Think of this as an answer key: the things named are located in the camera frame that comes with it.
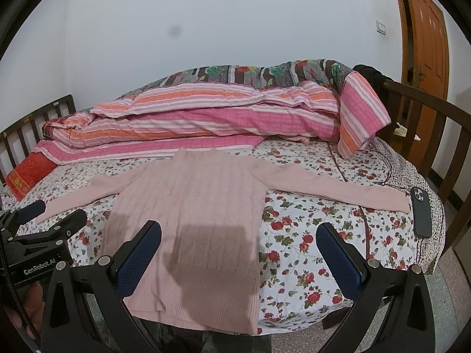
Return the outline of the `person's left hand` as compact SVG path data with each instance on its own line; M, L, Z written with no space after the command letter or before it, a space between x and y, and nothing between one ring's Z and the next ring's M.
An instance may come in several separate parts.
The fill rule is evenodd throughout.
M34 329L37 333L42 331L42 318L45 309L45 303L42 300L43 288L40 283L35 282L31 284L26 297L23 301L23 308L26 311L26 314L29 316L31 323L34 326ZM7 316L10 318L10 321L17 329L23 329L21 318L14 310L10 308L5 308Z

